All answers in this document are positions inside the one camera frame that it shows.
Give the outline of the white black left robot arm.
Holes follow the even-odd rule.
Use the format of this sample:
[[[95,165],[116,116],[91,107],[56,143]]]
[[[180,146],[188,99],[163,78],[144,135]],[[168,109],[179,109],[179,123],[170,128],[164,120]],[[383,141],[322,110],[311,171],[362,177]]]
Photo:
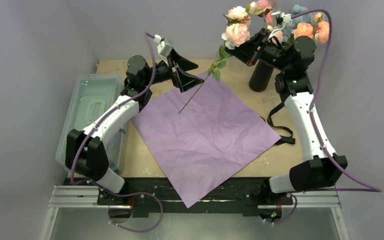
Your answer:
[[[165,60],[149,66],[141,55],[128,59],[125,87],[105,111],[82,130],[72,129],[66,137],[65,166],[110,191],[109,197],[118,205],[126,203],[129,191],[123,187],[125,180],[109,166],[109,143],[121,128],[148,104],[152,91],[150,83],[172,81],[180,92],[203,83],[203,79],[189,74],[198,64],[182,57],[174,49]]]

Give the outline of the pale pink rose stem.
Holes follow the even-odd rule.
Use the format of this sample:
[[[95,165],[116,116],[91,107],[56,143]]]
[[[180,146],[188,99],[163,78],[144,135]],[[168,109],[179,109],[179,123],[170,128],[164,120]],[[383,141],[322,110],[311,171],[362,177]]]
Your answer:
[[[274,29],[272,12],[276,8],[275,0],[257,0],[249,4],[248,13],[253,16],[264,18],[266,29],[272,31]]]

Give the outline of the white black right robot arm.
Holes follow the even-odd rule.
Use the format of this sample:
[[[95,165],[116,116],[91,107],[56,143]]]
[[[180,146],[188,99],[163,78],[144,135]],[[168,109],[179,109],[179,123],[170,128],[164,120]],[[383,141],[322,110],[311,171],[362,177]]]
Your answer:
[[[316,93],[307,69],[315,58],[315,42],[299,36],[283,48],[279,42],[269,39],[269,35],[269,30],[262,28],[229,53],[248,66],[260,61],[280,71],[275,77],[275,89],[292,117],[300,140],[302,163],[285,175],[271,177],[269,185],[260,191],[262,200],[272,204],[281,193],[334,186],[348,161],[344,155],[338,155],[329,142],[313,102]]]

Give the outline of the peach pink rose stem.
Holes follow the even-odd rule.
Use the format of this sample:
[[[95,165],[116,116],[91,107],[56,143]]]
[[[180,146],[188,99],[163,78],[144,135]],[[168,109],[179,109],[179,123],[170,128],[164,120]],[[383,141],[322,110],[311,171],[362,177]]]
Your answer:
[[[310,13],[308,20],[300,20],[296,27],[291,31],[292,36],[306,36],[314,40],[317,44],[326,44],[330,38],[330,21],[323,12]]]

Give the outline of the white pink rose stem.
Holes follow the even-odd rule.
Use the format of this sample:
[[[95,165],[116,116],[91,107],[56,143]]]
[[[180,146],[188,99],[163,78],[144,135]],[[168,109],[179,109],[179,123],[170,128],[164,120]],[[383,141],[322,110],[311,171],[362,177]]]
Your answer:
[[[206,82],[210,76],[212,76],[216,81],[220,80],[221,69],[226,66],[228,59],[232,56],[232,54],[228,53],[228,50],[235,50],[251,38],[249,30],[251,15],[255,14],[257,11],[257,3],[253,1],[246,7],[236,6],[231,8],[228,10],[227,14],[223,16],[226,19],[227,24],[225,31],[221,34],[223,44],[219,46],[217,58],[206,71],[206,76],[203,79],[203,82],[200,83],[199,87],[180,109],[180,113],[195,97],[204,82]]]

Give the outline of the purple tissue paper sheet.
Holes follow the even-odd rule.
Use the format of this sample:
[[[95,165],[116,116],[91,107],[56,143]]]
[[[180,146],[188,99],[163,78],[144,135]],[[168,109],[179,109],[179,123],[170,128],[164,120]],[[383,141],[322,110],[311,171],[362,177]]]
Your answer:
[[[187,208],[281,137],[224,82],[151,99],[132,123]]]

